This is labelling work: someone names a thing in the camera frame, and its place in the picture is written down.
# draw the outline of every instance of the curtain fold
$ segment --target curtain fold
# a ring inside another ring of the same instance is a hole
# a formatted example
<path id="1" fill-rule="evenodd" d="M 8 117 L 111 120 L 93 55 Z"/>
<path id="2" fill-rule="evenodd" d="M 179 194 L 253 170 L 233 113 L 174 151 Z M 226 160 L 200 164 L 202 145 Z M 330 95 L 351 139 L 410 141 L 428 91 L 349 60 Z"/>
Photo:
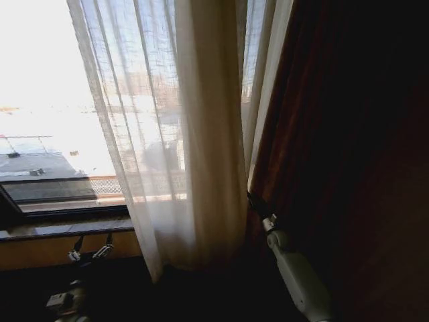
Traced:
<path id="1" fill-rule="evenodd" d="M 274 0 L 68 0 L 68 6 L 153 280 L 165 263 L 191 269 L 227 262 L 244 239 L 254 133 L 270 91 L 265 65 L 279 42 L 271 30 L 279 29 L 274 17 L 278 10 L 287 15 L 287 6 Z"/>

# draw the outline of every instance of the curtain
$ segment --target curtain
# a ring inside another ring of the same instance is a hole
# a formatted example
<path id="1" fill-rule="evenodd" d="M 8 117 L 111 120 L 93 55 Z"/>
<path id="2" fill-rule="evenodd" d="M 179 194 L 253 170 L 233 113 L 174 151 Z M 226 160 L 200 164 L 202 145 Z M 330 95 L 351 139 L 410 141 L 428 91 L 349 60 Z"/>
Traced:
<path id="1" fill-rule="evenodd" d="M 153 280 L 165 263 L 193 269 L 227 262 L 244 238 L 267 53 L 275 52 L 272 42 L 283 42 L 271 37 L 274 11 L 288 6 L 271 0 L 68 0 L 68 6 Z"/>
<path id="2" fill-rule="evenodd" d="M 428 47 L 413 12 L 295 0 L 263 127 L 251 192 L 332 291 L 341 321 L 426 318 L 426 299 L 409 295 L 428 258 L 416 225 L 428 218 Z"/>

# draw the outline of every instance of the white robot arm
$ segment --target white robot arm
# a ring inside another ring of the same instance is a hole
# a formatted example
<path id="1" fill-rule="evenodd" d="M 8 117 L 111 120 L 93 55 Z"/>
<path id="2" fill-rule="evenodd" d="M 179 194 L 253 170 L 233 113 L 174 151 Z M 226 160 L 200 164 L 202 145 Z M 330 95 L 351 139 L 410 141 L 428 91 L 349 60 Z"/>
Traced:
<path id="1" fill-rule="evenodd" d="M 307 259 L 298 252 L 289 252 L 288 237 L 275 227 L 275 215 L 268 215 L 267 205 L 262 199 L 247 193 L 249 203 L 261 216 L 267 233 L 269 248 L 274 253 L 277 266 L 290 296 L 298 310 L 309 322 L 332 321 L 329 293 Z"/>

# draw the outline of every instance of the window sill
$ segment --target window sill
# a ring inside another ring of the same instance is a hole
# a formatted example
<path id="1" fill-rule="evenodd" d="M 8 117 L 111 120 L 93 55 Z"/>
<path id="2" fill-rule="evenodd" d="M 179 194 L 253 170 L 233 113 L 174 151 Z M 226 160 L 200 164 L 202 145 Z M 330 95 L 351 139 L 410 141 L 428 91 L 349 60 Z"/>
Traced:
<path id="1" fill-rule="evenodd" d="M 82 221 L 44 221 L 43 223 L 16 226 L 9 230 L 0 230 L 0 242 L 132 230 L 133 224 L 129 216 Z"/>

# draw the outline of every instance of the window frame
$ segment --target window frame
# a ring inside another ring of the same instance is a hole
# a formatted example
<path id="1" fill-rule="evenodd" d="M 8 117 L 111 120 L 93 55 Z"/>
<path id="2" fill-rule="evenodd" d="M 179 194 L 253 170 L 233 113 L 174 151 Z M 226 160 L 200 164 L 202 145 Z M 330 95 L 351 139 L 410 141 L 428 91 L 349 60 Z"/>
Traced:
<path id="1" fill-rule="evenodd" d="M 0 182 L 0 209 L 2 209 L 0 229 L 10 229 L 27 223 L 42 223 L 45 221 L 82 221 L 96 218 L 129 216 L 126 205 L 32 211 L 24 213 L 3 187 L 2 182 Z"/>

